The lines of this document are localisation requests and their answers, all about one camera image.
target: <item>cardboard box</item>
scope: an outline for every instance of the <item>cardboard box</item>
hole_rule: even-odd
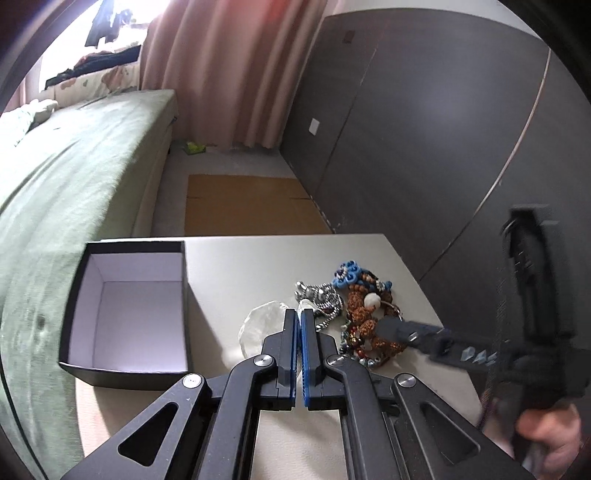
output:
[[[192,371],[182,241],[91,242],[74,276],[59,365],[96,387],[165,390]]]
[[[296,179],[191,175],[185,235],[331,233]]]

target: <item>pillow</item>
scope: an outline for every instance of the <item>pillow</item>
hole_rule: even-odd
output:
[[[45,122],[56,108],[55,100],[33,100],[0,115],[0,152],[16,147],[31,128]]]

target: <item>metal pivot screw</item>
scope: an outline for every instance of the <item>metal pivot screw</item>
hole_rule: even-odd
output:
[[[411,374],[400,374],[396,377],[396,381],[404,388],[412,388],[417,384],[417,379]]]
[[[183,378],[183,385],[187,388],[197,388],[201,385],[201,375],[188,374]]]
[[[273,357],[263,353],[255,357],[255,365],[258,367],[268,367],[273,363]]]
[[[345,363],[345,357],[343,355],[331,355],[326,359],[326,363],[331,367],[340,367]]]

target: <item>green object on floor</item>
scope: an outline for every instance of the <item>green object on floor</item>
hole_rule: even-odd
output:
[[[203,153],[205,152],[205,145],[187,142],[183,147],[183,150],[187,155],[195,155],[195,153]]]

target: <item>jewelry pile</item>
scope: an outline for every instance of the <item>jewelry pile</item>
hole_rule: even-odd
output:
[[[349,290],[347,320],[341,327],[341,355],[347,355],[365,367],[376,368],[404,350],[404,345],[388,342],[374,333],[379,320],[372,314],[380,306],[384,307],[384,316],[402,318],[400,309],[392,304],[392,282],[382,282],[369,270],[348,261],[335,272],[332,284]]]
[[[372,314],[378,308],[384,308],[384,316],[402,319],[400,309],[392,303],[392,282],[382,282],[351,260],[341,264],[331,283],[305,285],[299,281],[295,286],[295,299],[310,300],[315,306],[314,317],[323,317],[316,324],[317,332],[345,311],[346,321],[341,327],[341,355],[347,355],[365,367],[376,368],[404,350],[404,345],[388,342],[374,333],[379,320]],[[348,290],[346,310],[337,289]]]

